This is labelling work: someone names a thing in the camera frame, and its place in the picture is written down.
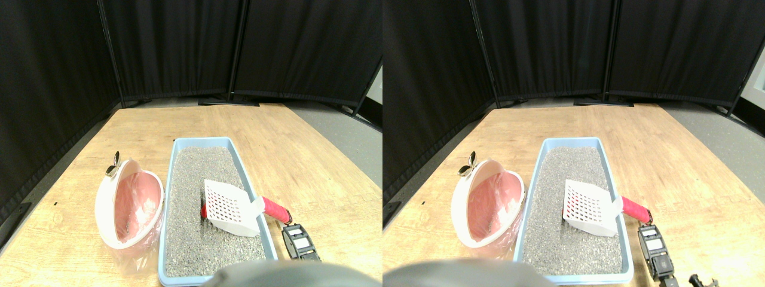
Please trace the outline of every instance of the black curtain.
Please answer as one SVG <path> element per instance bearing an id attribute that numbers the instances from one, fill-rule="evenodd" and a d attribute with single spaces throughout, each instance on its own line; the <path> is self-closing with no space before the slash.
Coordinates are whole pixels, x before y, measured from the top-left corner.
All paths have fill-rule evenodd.
<path id="1" fill-rule="evenodd" d="M 732 106 L 764 23 L 762 0 L 623 0 L 610 93 Z"/>
<path id="2" fill-rule="evenodd" d="M 0 1 L 0 39 L 2 222 L 119 95 L 95 2 Z"/>
<path id="3" fill-rule="evenodd" d="M 226 93 L 239 0 L 104 0 L 125 100 Z"/>
<path id="4" fill-rule="evenodd" d="M 602 93 L 611 2 L 476 1 L 500 100 Z"/>
<path id="5" fill-rule="evenodd" d="M 468 1 L 384 1 L 382 9 L 387 204 L 494 96 Z"/>
<path id="6" fill-rule="evenodd" d="M 235 93 L 358 106 L 383 56 L 380 2 L 251 1 Z"/>

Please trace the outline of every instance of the white wall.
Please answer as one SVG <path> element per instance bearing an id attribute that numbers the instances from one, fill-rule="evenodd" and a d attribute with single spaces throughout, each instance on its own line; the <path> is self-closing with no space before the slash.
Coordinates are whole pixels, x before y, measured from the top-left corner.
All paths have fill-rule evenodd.
<path id="1" fill-rule="evenodd" d="M 757 60 L 754 71 L 749 76 L 749 81 L 744 86 L 741 97 L 765 109 L 765 51 L 760 55 L 760 59 Z"/>
<path id="2" fill-rule="evenodd" d="M 383 68 L 380 67 L 380 71 L 375 76 L 375 81 L 372 82 L 369 92 L 366 93 L 366 97 L 373 99 L 375 102 L 383 103 Z"/>

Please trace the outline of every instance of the scoop handle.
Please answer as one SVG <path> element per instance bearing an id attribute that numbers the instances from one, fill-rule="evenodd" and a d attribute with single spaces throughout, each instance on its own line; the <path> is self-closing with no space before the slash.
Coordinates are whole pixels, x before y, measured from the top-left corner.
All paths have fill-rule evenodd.
<path id="1" fill-rule="evenodd" d="M 279 220 L 284 224 L 289 225 L 292 223 L 292 215 L 289 213 L 289 210 L 265 197 L 263 197 L 263 203 L 265 203 L 265 210 L 263 213 L 276 218 L 276 220 Z"/>
<path id="2" fill-rule="evenodd" d="M 624 214 L 634 217 L 642 223 L 651 224 L 653 217 L 648 208 L 643 207 L 640 204 L 636 204 L 626 197 L 622 197 Z"/>

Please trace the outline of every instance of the gray floor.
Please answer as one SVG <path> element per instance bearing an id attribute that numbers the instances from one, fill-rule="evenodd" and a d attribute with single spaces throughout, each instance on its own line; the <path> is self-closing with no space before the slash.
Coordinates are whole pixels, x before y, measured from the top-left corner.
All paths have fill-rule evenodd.
<path id="1" fill-rule="evenodd" d="M 513 109 L 572 106 L 573 103 L 574 100 L 569 98 L 531 99 L 514 106 Z M 694 103 L 668 102 L 659 105 L 717 155 L 760 201 L 765 202 L 765 138 Z M 391 202 L 402 202 L 396 213 L 479 122 L 480 119 L 462 129 L 391 199 Z"/>
<path id="2" fill-rule="evenodd" d="M 165 108 L 176 106 L 197 106 L 195 98 L 154 99 L 150 103 L 136 106 L 136 109 Z M 289 102 L 285 104 L 305 122 L 314 127 L 333 145 L 340 149 L 377 186 L 383 185 L 383 134 L 352 119 L 335 109 L 314 102 Z M 31 202 L 27 216 L 40 199 L 53 186 L 63 171 L 69 167 L 85 145 L 103 127 L 106 120 L 98 122 L 71 150 L 43 177 L 22 202 Z"/>

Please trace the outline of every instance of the gray object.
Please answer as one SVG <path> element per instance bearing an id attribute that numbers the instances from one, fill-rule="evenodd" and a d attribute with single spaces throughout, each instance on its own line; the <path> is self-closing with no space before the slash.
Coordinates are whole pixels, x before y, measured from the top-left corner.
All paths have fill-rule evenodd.
<path id="1" fill-rule="evenodd" d="M 235 236 L 214 227 L 200 215 L 204 179 L 244 189 L 227 148 L 183 148 L 173 169 L 165 235 L 167 276 L 210 276 L 234 263 L 265 259 L 260 236 Z"/>
<path id="2" fill-rule="evenodd" d="M 380 287 L 381 284 L 354 269 L 329 263 L 259 260 L 221 269 L 202 286 Z"/>
<path id="3" fill-rule="evenodd" d="M 523 262 L 543 275 L 615 274 L 622 272 L 619 236 L 594 236 L 562 220 L 565 180 L 608 190 L 596 148 L 558 147 L 545 156 L 527 219 Z"/>
<path id="4" fill-rule="evenodd" d="M 552 287 L 531 266 L 506 260 L 456 259 L 404 266 L 382 276 L 385 286 Z"/>

